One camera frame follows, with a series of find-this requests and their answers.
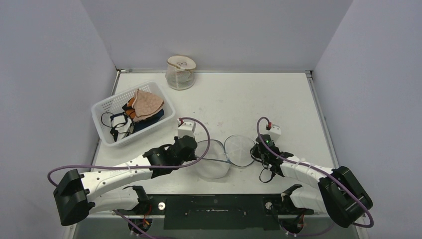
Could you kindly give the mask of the beige lace bra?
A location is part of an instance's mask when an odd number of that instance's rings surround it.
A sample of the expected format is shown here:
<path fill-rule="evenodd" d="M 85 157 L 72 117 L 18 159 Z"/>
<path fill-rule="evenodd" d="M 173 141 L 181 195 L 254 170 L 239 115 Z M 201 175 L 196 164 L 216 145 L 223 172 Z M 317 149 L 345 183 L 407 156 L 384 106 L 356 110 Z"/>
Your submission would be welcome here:
<path fill-rule="evenodd" d="M 137 89 L 132 103 L 135 110 L 134 121 L 139 122 L 157 114 L 163 106 L 164 100 L 160 96 Z"/>

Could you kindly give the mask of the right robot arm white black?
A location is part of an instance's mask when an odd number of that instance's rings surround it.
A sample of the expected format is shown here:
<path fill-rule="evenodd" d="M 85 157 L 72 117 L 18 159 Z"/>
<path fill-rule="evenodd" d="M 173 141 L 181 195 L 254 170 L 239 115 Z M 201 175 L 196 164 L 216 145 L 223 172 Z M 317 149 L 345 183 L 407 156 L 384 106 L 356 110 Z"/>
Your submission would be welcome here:
<path fill-rule="evenodd" d="M 373 207 L 372 199 L 345 166 L 322 167 L 281 152 L 268 134 L 256 138 L 251 155 L 272 177 L 298 181 L 282 193 L 281 206 L 286 213 L 309 209 L 328 214 L 337 225 L 347 228 Z"/>

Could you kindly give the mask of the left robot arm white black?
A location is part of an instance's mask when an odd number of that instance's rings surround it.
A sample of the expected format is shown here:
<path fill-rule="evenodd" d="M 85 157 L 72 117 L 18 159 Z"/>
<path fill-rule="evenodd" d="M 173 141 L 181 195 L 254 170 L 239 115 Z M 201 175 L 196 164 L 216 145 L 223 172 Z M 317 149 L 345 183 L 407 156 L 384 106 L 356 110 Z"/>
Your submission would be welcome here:
<path fill-rule="evenodd" d="M 138 193 L 113 197 L 112 190 L 128 184 L 170 174 L 195 160 L 197 142 L 193 137 L 175 137 L 174 144 L 150 149 L 143 155 L 118 166 L 99 166 L 96 172 L 66 172 L 53 195 L 60 223 L 70 226 L 84 220 L 90 213 L 112 209 L 132 210 L 140 215 L 147 211 L 148 200 Z"/>

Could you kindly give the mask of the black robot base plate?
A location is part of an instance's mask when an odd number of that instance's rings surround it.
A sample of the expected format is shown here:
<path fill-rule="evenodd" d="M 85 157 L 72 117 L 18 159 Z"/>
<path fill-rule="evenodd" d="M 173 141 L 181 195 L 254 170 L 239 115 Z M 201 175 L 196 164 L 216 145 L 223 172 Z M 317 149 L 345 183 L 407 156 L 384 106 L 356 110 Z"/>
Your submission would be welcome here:
<path fill-rule="evenodd" d="M 150 195 L 133 209 L 119 209 L 125 216 L 163 219 L 165 230 L 278 229 L 276 218 L 295 219 L 310 209 L 293 209 L 279 194 Z"/>

